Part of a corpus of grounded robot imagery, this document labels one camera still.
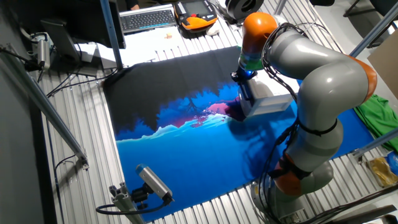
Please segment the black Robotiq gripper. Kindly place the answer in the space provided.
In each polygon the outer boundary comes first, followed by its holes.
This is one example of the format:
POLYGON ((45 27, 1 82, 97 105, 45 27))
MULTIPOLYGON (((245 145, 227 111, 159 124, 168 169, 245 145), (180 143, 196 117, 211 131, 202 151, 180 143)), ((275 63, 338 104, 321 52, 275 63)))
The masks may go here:
POLYGON ((242 103, 244 100, 248 101, 252 104, 252 94, 250 87, 248 85, 247 80, 252 79, 257 75, 255 70, 245 70, 241 67, 238 67, 235 72, 231 73, 231 78, 234 82, 238 83, 238 97, 239 102, 242 103))

